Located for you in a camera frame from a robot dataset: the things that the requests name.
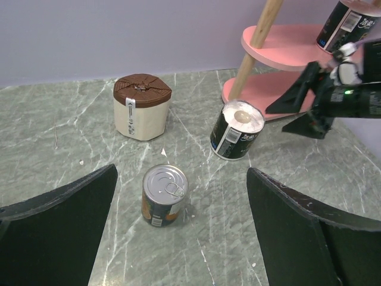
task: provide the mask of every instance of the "pull tab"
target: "pull tab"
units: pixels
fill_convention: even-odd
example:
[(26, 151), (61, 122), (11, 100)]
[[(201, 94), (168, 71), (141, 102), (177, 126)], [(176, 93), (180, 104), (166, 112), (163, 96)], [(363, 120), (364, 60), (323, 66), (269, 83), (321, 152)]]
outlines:
[[(174, 190), (174, 192), (171, 192), (170, 190), (168, 190), (168, 186), (169, 185), (175, 185), (176, 189)], [(174, 195), (175, 197), (178, 197), (178, 198), (182, 198), (184, 196), (184, 190), (177, 184), (177, 183), (174, 183), (174, 182), (169, 182), (166, 186), (165, 186), (165, 191), (170, 194), (170, 195)]]

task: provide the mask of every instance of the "black can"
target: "black can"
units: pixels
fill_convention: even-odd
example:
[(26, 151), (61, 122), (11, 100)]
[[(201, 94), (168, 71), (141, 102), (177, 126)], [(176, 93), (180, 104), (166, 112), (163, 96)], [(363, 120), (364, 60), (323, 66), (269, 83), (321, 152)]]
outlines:
[(142, 215), (152, 226), (173, 223), (179, 216), (188, 181), (178, 168), (162, 164), (150, 168), (143, 178)]
[(340, 0), (318, 35), (317, 45), (334, 52), (364, 39), (381, 17), (381, 10), (363, 1)]
[(212, 150), (225, 160), (239, 160), (264, 127), (260, 110), (246, 101), (225, 104), (210, 135)]

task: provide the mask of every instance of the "purple wall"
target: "purple wall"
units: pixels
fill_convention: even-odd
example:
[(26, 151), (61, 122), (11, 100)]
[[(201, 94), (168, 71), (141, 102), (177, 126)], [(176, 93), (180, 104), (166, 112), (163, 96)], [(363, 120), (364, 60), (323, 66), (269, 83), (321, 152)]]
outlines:
[[(285, 0), (276, 23), (323, 24), (336, 3)], [(238, 67), (264, 4), (2, 0), (0, 86)]]

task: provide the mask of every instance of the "brown wrapper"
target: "brown wrapper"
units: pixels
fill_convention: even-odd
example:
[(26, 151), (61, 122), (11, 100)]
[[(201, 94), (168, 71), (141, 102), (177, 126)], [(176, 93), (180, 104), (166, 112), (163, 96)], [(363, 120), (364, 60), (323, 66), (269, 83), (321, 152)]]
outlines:
[(135, 100), (136, 108), (162, 104), (171, 98), (172, 90), (161, 79), (150, 74), (132, 74), (117, 80), (114, 98), (126, 105), (126, 98)]

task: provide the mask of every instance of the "marble countertop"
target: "marble countertop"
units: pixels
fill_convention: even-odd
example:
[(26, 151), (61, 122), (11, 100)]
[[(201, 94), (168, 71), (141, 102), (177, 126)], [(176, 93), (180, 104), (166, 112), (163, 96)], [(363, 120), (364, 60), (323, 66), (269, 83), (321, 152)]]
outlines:
[[(281, 133), (291, 119), (269, 122), (244, 159), (214, 155), (209, 135), (221, 87), (235, 73), (160, 76), (173, 97), (165, 134), (150, 142), (116, 131), (115, 80), (0, 89), (0, 206), (114, 163), (119, 179), (90, 286), (268, 285), (246, 193), (250, 166), (380, 220), (380, 163), (338, 120), (323, 141)], [(142, 178), (167, 162), (185, 172), (190, 192), (175, 223), (157, 229), (142, 220)]]

